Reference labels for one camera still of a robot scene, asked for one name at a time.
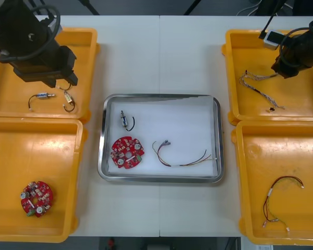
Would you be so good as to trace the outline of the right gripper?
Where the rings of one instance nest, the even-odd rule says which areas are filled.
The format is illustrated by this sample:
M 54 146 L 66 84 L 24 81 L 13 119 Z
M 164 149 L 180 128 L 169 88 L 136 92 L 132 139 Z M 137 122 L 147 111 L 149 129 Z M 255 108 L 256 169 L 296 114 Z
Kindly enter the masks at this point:
M 286 39 L 279 47 L 279 55 L 272 65 L 271 69 L 276 74 L 281 74 L 283 78 L 291 78 L 301 70 L 307 69 L 299 58 L 298 47 L 302 41 L 299 39 Z

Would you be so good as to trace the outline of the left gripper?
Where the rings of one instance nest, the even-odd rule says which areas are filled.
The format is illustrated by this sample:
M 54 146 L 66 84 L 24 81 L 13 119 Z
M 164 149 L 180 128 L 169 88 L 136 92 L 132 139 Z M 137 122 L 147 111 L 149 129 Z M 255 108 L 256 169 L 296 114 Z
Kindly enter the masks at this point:
M 56 87 L 56 80 L 66 80 L 77 86 L 74 73 L 76 55 L 67 46 L 52 51 L 44 51 L 37 57 L 13 63 L 13 72 L 26 82 L 42 81 L 50 88 Z

